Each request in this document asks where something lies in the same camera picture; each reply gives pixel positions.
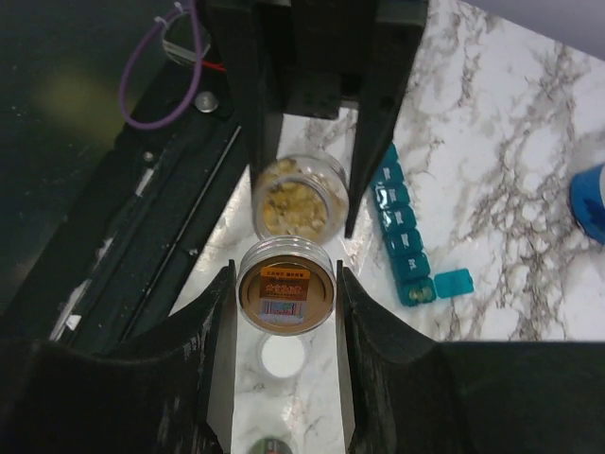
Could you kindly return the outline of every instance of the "black metal bracket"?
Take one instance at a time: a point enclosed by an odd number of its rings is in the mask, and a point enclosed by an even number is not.
[[[198,299],[103,356],[0,342],[2,452],[229,452],[235,265]]]
[[[190,78],[167,63],[134,116],[171,112]],[[165,319],[246,166],[224,73],[206,71],[199,90],[215,94],[216,111],[192,106],[166,128],[116,137],[0,317],[0,339],[99,353]],[[81,319],[69,327],[72,315]]]
[[[283,113],[334,119],[358,106],[349,216],[382,161],[424,33],[426,1],[210,0],[211,28],[251,164],[252,189],[274,161]]]
[[[602,342],[435,342],[337,280],[348,452],[605,451]]]

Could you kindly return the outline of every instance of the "orange label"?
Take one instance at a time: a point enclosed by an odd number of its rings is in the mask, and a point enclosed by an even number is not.
[[[310,279],[309,270],[292,270],[291,268],[264,267],[261,269],[261,277],[276,277],[279,279]]]
[[[306,301],[310,278],[309,270],[264,267],[261,269],[259,296],[265,299]]]

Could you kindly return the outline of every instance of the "white surface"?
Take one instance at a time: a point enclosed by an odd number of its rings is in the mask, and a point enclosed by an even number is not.
[[[373,209],[328,245],[378,303],[435,340],[604,340],[605,255],[567,206],[572,175],[605,162],[605,63],[479,9],[431,2],[394,143],[434,272],[468,268],[475,293],[402,307]],[[345,168],[354,114],[287,117],[280,153],[325,149]],[[256,241],[244,176],[175,310]],[[342,454],[335,316],[278,389],[254,368],[261,333],[240,316],[233,453],[272,431],[299,454]]]
[[[471,0],[469,3],[605,59],[602,0]]]
[[[304,345],[296,336],[268,336],[261,347],[261,361],[270,375],[288,378],[304,364]]]

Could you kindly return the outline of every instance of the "barcode sticker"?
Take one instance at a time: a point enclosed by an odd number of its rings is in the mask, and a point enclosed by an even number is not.
[[[304,302],[259,300],[259,318],[266,323],[300,324],[304,322]]]

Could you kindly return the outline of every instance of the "blue container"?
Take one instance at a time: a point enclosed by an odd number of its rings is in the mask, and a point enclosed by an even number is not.
[[[571,209],[586,235],[605,244],[605,166],[576,175],[569,190]]]

